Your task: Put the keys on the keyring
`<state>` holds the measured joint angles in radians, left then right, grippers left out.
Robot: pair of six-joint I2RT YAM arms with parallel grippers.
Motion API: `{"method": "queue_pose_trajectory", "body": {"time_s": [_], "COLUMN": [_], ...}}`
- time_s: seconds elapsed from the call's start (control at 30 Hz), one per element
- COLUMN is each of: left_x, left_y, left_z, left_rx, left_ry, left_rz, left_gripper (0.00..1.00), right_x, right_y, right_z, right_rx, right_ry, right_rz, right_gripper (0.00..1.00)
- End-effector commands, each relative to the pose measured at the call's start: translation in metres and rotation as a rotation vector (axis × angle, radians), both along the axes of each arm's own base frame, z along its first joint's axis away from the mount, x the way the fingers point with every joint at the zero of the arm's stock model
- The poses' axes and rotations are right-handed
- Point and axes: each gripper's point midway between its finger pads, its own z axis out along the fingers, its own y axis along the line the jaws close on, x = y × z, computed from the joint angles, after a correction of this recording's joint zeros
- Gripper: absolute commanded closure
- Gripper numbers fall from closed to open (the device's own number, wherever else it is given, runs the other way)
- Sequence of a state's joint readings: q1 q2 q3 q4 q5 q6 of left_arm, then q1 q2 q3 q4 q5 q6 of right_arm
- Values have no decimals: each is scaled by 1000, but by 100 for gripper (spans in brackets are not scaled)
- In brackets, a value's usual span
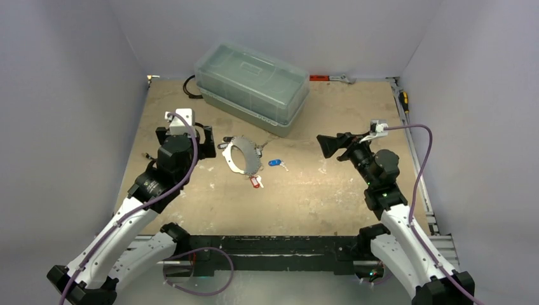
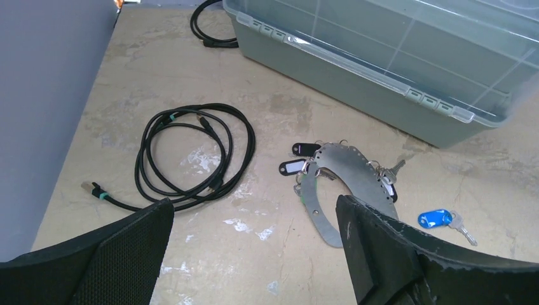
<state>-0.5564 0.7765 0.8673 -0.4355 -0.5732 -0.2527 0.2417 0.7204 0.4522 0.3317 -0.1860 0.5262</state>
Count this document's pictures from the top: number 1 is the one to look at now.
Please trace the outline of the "oval metal keyring plate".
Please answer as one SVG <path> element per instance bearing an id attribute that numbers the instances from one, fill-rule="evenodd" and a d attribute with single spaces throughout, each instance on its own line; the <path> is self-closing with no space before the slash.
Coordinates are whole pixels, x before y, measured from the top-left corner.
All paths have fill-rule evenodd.
<path id="1" fill-rule="evenodd" d="M 232 137 L 222 151 L 222 156 L 229 169 L 240 175 L 253 176 L 262 166 L 258 146 L 244 136 Z"/>

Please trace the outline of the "blue tagged key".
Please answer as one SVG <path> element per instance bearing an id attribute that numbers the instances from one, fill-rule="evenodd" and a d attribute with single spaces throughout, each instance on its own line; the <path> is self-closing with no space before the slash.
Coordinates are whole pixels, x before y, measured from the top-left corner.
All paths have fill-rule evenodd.
<path id="1" fill-rule="evenodd" d="M 283 167 L 285 169 L 286 172 L 289 171 L 289 169 L 287 168 L 287 165 L 281 159 L 270 160 L 270 161 L 268 161 L 268 165 L 269 166 L 281 166 L 281 167 Z"/>

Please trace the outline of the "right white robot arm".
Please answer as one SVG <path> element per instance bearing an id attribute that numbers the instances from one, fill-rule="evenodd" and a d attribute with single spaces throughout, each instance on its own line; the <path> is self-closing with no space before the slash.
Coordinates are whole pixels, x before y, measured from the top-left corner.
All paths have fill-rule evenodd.
<path id="1" fill-rule="evenodd" d="M 376 257 L 407 290 L 412 304 L 472 304 L 475 282 L 459 272 L 422 230 L 397 185 L 399 157 L 387 149 L 372 152 L 366 133 L 317 135 L 322 154 L 350 161 L 367 183 L 365 203 L 380 223 L 360 230 L 358 253 Z"/>

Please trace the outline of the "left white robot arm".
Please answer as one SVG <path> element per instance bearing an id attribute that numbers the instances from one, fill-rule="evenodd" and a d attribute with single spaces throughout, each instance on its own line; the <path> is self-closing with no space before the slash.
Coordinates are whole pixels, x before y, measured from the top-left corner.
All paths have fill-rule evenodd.
<path id="1" fill-rule="evenodd" d="M 66 266 L 55 265 L 47 279 L 60 293 L 59 303 L 113 304 L 118 293 L 158 261 L 185 258 L 188 233 L 165 225 L 145 245 L 128 247 L 150 222 L 178 197 L 199 160 L 216 156 L 211 126 L 159 127 L 158 155 L 140 174 L 118 211 L 90 245 Z"/>

